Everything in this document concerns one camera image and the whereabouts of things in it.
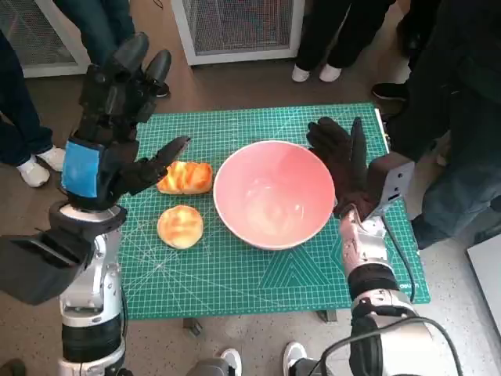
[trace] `metal mesh panel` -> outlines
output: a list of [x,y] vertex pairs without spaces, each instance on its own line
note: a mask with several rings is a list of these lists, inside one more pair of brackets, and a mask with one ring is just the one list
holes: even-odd
[[288,49],[293,0],[182,0],[196,55]]
[[0,0],[0,28],[21,65],[74,63],[34,0]]

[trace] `table leg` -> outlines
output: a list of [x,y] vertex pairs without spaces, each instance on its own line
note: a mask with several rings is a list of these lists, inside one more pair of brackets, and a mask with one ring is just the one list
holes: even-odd
[[320,319],[324,323],[336,323],[337,322],[337,312],[335,309],[326,309],[323,311],[316,311],[316,314],[319,315]]
[[199,337],[204,329],[198,320],[193,318],[182,319],[182,327],[195,338]]

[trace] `person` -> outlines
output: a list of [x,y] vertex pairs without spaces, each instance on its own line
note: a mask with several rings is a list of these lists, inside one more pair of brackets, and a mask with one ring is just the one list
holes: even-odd
[[391,149],[418,161],[451,132],[448,164],[412,221],[424,249],[460,233],[501,195],[501,3],[442,0],[408,87],[404,111],[386,124]]
[[315,0],[297,52],[292,79],[295,82],[308,79],[310,72],[320,64],[337,29],[343,24],[337,43],[320,73],[320,80],[335,81],[341,70],[350,67],[359,53],[373,40],[394,2],[395,0]]
[[[412,0],[409,11],[398,23],[397,35],[401,40],[401,50],[409,57],[408,66],[411,71],[430,39],[439,5],[440,0]],[[409,96],[405,82],[375,84],[372,94],[379,99],[402,102],[405,102]]]
[[21,359],[11,359],[0,367],[0,376],[26,376],[26,366]]
[[[320,368],[313,368],[318,362],[308,358],[305,347],[299,342],[291,342],[283,352],[283,376],[320,376]],[[242,359],[235,349],[225,350],[219,358],[198,362],[187,376],[242,376]]]
[[[80,30],[92,63],[102,66],[135,33],[128,0],[54,0],[59,10]],[[164,82],[157,97],[170,94]]]
[[52,144],[52,130],[40,125],[16,52],[1,31],[0,56],[0,112],[12,122],[0,117],[0,162],[16,167],[28,186],[38,187],[50,174],[37,158],[61,172],[65,153]]

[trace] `gray floor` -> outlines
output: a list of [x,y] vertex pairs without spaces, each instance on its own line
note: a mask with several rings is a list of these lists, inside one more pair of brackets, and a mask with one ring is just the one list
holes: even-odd
[[[169,75],[172,98],[160,102],[158,112],[365,101],[371,100],[372,84],[402,80],[408,73],[405,61],[395,51],[395,25],[402,16],[397,6],[389,12],[374,43],[337,82],[326,85],[313,77],[302,85],[294,85],[290,81],[293,64],[287,61],[189,69],[169,2],[164,0],[163,12],[153,2],[140,3],[132,2],[137,28],[152,37],[152,50],[165,47],[174,55]],[[54,129],[54,141],[62,146],[80,116],[77,99],[81,78],[34,79],[28,85],[42,120]],[[424,189],[440,172],[431,159],[418,166],[407,197],[411,216],[419,212]],[[49,205],[63,199],[56,190],[57,176],[47,186],[32,190],[14,169],[0,166],[0,180],[0,234],[33,233],[35,227],[47,228]],[[469,233],[460,240],[448,240],[422,252],[432,303],[419,310],[448,329],[465,374],[501,374],[499,339],[465,256]],[[304,343],[309,354],[318,357],[331,342],[349,333],[349,320],[346,311],[339,312],[339,322],[331,325],[322,324],[314,313],[207,318],[201,320],[204,337],[197,340],[182,331],[179,320],[135,321],[129,329],[126,364],[137,375],[184,375],[198,359],[233,346],[243,355],[246,376],[278,375],[288,341]],[[21,356],[31,374],[54,374],[61,353],[57,301],[33,308],[0,295],[0,339],[0,363]],[[436,339],[449,370],[447,374],[454,374],[452,358],[439,334]],[[347,358],[346,349],[333,355],[335,374],[350,374]]]

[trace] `white bowl rim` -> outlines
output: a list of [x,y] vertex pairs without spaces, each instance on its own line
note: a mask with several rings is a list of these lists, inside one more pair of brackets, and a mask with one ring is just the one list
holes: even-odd
[[[307,150],[309,152],[309,150],[302,146],[302,145],[297,145],[296,143],[290,143],[288,141],[282,141],[282,140],[278,140],[278,139],[267,139],[267,140],[263,140],[263,141],[257,141],[255,143],[250,143],[249,145],[246,145],[246,146],[243,146],[241,148],[239,148],[237,151],[231,153],[226,159],[224,162],[222,162],[221,166],[219,167],[218,169],[218,172],[216,173],[216,177],[214,178],[214,184],[213,184],[213,189],[212,189],[212,197],[213,197],[213,200],[214,200],[214,206],[216,207],[216,211],[218,212],[218,215],[219,215],[219,218],[222,220],[222,222],[225,224],[225,226],[233,233],[233,235],[235,235],[236,237],[238,237],[239,239],[245,241],[246,243],[248,243],[249,245],[253,246],[253,247],[257,247],[257,248],[260,248],[260,249],[265,249],[267,251],[282,251],[282,250],[285,250],[285,249],[289,249],[289,248],[293,248],[293,247],[296,247],[300,244],[303,244],[304,242],[312,239],[317,233],[319,233],[324,227],[325,225],[329,222],[329,219],[330,217],[333,215],[332,212],[327,216],[327,218],[325,219],[325,222],[323,222],[323,224],[320,226],[320,228],[318,230],[316,230],[315,232],[313,232],[309,237],[306,237],[305,239],[301,239],[301,240],[298,240],[298,241],[295,241],[295,242],[292,242],[292,243],[289,243],[289,244],[284,244],[284,245],[280,245],[280,246],[270,246],[269,244],[257,244],[257,243],[254,243],[250,240],[248,240],[246,237],[240,235],[237,231],[235,231],[235,229],[233,227],[231,227],[223,218],[221,212],[219,211],[219,205],[218,205],[218,201],[216,200],[216,192],[217,192],[217,188],[218,188],[218,178],[219,178],[219,172],[222,170],[222,168],[225,166],[226,162],[228,162],[233,156],[237,155],[239,152],[251,147],[251,146],[256,146],[258,144],[262,144],[262,143],[283,143],[283,144],[286,144],[286,145],[291,145],[291,146],[294,146],[294,147],[297,147],[297,148],[300,148],[300,149],[303,149],[303,150]],[[324,168],[325,172],[330,175],[330,172],[329,170],[327,169],[327,167],[324,165],[324,163],[322,162],[322,160],[320,158],[318,158],[316,155],[314,155],[313,153],[311,153],[313,157],[315,157],[316,159],[319,160],[320,164],[322,165],[322,167]],[[336,197],[334,196],[335,195],[335,191],[334,191],[334,183],[332,180],[331,181],[331,184],[332,184],[332,196],[333,196],[333,202],[332,202],[332,208],[334,208],[334,204],[336,202]]]

